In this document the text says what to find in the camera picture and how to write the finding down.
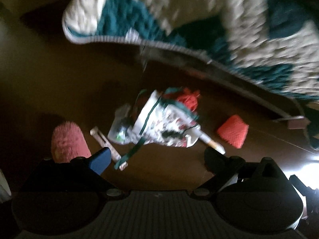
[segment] blue plastic piece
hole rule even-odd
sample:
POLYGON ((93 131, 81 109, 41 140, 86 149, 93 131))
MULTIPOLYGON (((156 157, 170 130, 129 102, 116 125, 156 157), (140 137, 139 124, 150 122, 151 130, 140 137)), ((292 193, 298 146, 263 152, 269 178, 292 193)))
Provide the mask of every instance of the blue plastic piece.
POLYGON ((108 147, 102 148, 100 151, 86 159, 88 167, 101 175, 102 172, 111 163, 111 150, 108 147))

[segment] patterned fabric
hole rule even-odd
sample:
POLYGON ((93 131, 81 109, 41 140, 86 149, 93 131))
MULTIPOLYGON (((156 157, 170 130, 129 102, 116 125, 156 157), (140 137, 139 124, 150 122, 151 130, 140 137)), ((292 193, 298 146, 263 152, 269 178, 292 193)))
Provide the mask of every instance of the patterned fabric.
POLYGON ((161 103, 160 94, 153 91, 134 126, 129 128, 128 132, 134 138, 132 141, 135 144, 143 137, 144 144, 190 147, 198 140, 198 136, 190 129, 196 124, 193 118, 175 105, 161 103))
POLYGON ((295 0, 72 0, 62 23, 78 44, 180 51, 271 92, 319 100, 319 34, 295 0))

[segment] pink fuzzy cushion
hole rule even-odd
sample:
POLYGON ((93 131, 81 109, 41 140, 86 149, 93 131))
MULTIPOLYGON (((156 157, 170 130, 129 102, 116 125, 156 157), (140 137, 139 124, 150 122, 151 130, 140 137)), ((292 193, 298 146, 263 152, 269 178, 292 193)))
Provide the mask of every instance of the pink fuzzy cushion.
POLYGON ((69 163, 77 156, 91 156, 80 127, 73 122, 65 122, 54 129, 51 154, 56 163, 69 163))
POLYGON ((232 146, 241 148, 246 139, 248 127, 249 125, 244 123, 238 115, 233 115, 217 130, 217 134, 232 146))

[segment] teal strap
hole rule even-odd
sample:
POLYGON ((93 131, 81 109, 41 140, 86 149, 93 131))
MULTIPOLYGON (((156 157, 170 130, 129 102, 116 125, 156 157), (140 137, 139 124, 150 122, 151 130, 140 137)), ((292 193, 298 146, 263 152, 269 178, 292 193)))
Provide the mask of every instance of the teal strap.
POLYGON ((138 98, 139 98, 143 93, 146 93, 146 92, 147 92, 146 89, 140 90, 140 92, 138 93, 138 96, 136 97, 135 103, 138 101, 138 98))
POLYGON ((114 169, 117 170, 124 162, 130 159, 141 148, 141 146, 144 145, 145 141, 146 139, 142 137, 127 154, 117 161, 117 163, 114 165, 114 169))
MULTIPOLYGON (((150 118, 150 115, 151 113, 153 112, 153 110, 155 109, 155 107, 159 104, 159 99, 156 101, 156 103, 153 105, 153 107, 151 108, 151 110, 149 111, 149 113, 147 114, 147 117, 145 119, 145 122, 144 122, 144 125, 140 131, 140 135, 143 134, 145 128, 146 128, 146 125, 147 125, 147 122, 150 118)), ((142 145, 144 145, 146 139, 141 137, 141 139, 138 141, 138 143, 127 153, 125 154, 120 160, 118 160, 116 162, 116 164, 114 165, 114 169, 117 170, 121 164, 123 164, 124 162, 126 162, 128 159, 130 159, 140 148, 142 145)))
POLYGON ((166 89, 166 91, 164 92, 164 94, 170 94, 170 93, 176 93, 176 92, 182 92, 183 88, 176 88, 176 87, 169 87, 166 89))

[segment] wooden floor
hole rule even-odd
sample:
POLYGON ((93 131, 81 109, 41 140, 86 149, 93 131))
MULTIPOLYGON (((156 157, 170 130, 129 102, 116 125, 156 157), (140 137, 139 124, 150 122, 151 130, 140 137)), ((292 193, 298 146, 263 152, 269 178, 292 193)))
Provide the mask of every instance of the wooden floor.
MULTIPOLYGON (((58 14, 58 20, 46 21, 39 13, 38 21, 32 17, 31 29, 9 13, 0 17, 0 168, 12 191, 50 155, 52 130, 63 120, 81 127, 94 153, 99 145, 89 135, 92 127, 97 125, 107 134, 115 109, 133 102, 141 88, 172 86, 201 91, 202 130, 222 143, 227 156, 238 155, 248 162, 270 156, 286 175, 319 174, 318 152, 308 146, 302 130, 272 122, 278 116, 254 102, 159 63, 150 63, 142 75, 134 58, 136 47, 71 44, 63 36, 58 14), (249 124, 242 149, 221 141, 215 133, 233 114, 249 124)), ((131 145, 115 147, 124 154, 131 145)), ((146 145, 123 172, 111 165, 103 177, 122 189, 193 189, 211 177, 204 168, 204 150, 201 142, 191 148, 146 145)))

